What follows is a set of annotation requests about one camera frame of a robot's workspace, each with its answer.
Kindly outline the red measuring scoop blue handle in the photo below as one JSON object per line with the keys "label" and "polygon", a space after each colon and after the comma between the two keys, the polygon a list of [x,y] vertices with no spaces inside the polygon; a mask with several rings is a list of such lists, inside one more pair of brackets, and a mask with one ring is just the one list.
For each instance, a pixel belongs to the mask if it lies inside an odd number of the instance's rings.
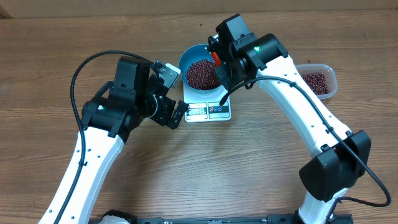
{"label": "red measuring scoop blue handle", "polygon": [[220,60],[220,58],[216,52],[212,52],[211,57],[212,57],[216,67],[219,67],[222,64],[222,61]]}

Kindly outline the clear plastic food container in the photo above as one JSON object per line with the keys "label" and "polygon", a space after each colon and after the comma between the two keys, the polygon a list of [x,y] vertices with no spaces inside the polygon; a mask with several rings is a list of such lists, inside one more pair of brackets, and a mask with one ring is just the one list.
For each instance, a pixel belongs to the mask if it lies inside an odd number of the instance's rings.
{"label": "clear plastic food container", "polygon": [[338,89],[338,82],[334,70],[325,64],[302,64],[297,65],[300,76],[306,73],[323,73],[326,78],[326,85],[329,88],[329,94],[317,95],[320,100],[331,98]]}

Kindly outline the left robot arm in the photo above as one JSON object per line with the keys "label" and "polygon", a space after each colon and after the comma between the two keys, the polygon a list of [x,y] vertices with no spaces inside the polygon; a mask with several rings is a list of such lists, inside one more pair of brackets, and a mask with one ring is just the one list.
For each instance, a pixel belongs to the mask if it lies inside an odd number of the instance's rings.
{"label": "left robot arm", "polygon": [[149,118],[178,127],[188,105],[168,98],[179,68],[122,56],[115,78],[105,83],[78,114],[78,137],[71,161],[41,223],[88,223],[106,175],[131,131]]}

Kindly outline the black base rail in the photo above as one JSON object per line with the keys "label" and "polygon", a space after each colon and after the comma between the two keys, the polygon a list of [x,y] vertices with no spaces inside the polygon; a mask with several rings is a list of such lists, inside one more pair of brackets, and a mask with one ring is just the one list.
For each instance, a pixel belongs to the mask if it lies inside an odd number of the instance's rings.
{"label": "black base rail", "polygon": [[100,219],[90,220],[89,224],[127,223],[127,224],[294,224],[303,223],[298,211],[294,214],[270,214],[266,217],[234,217],[234,218],[137,218],[120,210],[108,210]]}

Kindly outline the blue metal bowl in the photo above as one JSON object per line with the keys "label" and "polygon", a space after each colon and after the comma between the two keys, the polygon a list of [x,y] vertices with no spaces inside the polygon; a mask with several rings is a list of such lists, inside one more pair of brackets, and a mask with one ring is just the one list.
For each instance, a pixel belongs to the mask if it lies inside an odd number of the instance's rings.
{"label": "blue metal bowl", "polygon": [[225,91],[216,76],[216,62],[206,47],[206,44],[194,45],[180,57],[178,67],[182,72],[183,84],[199,94]]}

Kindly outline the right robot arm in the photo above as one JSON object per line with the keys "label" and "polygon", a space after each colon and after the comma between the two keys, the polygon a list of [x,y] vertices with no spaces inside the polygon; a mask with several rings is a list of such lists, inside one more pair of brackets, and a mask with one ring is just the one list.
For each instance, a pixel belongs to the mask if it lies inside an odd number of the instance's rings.
{"label": "right robot arm", "polygon": [[280,106],[303,139],[311,160],[299,170],[307,190],[289,223],[352,223],[351,215],[335,215],[336,204],[364,175],[371,140],[351,132],[333,116],[300,76],[287,49],[273,34],[257,38],[240,14],[220,23],[207,49],[216,75],[229,91],[258,84]]}

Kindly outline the red beans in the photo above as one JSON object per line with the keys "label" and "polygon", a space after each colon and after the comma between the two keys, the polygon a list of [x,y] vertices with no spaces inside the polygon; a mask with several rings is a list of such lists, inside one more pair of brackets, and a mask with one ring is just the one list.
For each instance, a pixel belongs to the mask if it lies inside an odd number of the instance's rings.
{"label": "red beans", "polygon": [[316,95],[329,94],[330,90],[326,85],[326,78],[323,73],[306,73],[301,77]]}

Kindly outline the white digital kitchen scale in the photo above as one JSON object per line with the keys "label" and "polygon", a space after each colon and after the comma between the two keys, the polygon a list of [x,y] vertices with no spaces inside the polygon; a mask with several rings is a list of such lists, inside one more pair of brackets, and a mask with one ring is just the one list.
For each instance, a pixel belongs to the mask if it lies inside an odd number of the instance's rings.
{"label": "white digital kitchen scale", "polygon": [[197,90],[183,81],[183,98],[188,104],[185,113],[187,123],[202,123],[212,121],[228,121],[232,117],[230,99],[221,106],[220,101],[227,93],[222,86],[212,90]]}

